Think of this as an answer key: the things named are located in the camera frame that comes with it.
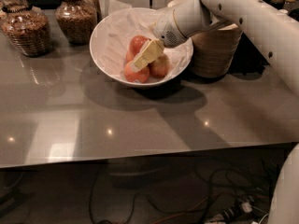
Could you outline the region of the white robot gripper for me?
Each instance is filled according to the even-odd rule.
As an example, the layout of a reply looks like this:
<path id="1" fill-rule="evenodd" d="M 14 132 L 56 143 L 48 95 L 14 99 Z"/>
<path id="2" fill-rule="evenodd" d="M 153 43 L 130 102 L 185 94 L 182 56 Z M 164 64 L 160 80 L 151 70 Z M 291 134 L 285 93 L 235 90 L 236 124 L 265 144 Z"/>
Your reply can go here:
<path id="1" fill-rule="evenodd" d="M 158 39 L 147 41 L 130 62 L 134 72 L 139 72 L 164 53 L 164 46 L 174 48 L 190 37 L 208 31 L 215 22 L 201 0 L 185 0 L 167 7 L 153 25 Z"/>

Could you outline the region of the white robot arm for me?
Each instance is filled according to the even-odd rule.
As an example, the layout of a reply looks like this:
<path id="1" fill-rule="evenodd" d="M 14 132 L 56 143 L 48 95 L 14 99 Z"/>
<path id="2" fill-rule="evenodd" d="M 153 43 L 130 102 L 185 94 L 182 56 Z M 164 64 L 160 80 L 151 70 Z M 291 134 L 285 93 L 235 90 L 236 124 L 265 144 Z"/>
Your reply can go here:
<path id="1" fill-rule="evenodd" d="M 155 39 L 145 43 L 131 62 L 138 72 L 201 32 L 236 24 L 286 85 L 299 94 L 299 21 L 263 0 L 185 0 L 166 7 L 153 25 Z"/>

